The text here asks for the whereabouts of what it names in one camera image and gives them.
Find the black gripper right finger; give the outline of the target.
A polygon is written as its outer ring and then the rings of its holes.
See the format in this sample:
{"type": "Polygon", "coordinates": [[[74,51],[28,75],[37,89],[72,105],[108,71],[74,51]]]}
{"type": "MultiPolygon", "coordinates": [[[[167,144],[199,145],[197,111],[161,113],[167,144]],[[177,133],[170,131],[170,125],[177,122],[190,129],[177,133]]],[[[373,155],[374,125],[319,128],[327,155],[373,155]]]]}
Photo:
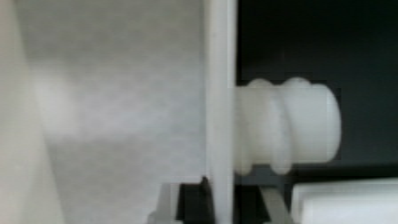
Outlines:
{"type": "Polygon", "coordinates": [[[257,186],[234,186],[232,224],[264,224],[270,215],[257,186]]]}

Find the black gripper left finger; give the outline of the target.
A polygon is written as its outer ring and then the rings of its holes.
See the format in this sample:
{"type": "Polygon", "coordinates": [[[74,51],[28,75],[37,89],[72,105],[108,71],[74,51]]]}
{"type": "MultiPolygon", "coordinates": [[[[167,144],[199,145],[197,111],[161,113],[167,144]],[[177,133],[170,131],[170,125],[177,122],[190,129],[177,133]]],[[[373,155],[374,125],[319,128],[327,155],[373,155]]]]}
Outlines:
{"type": "Polygon", "coordinates": [[[175,220],[183,224],[215,224],[213,195],[207,178],[179,185],[175,220]]]}

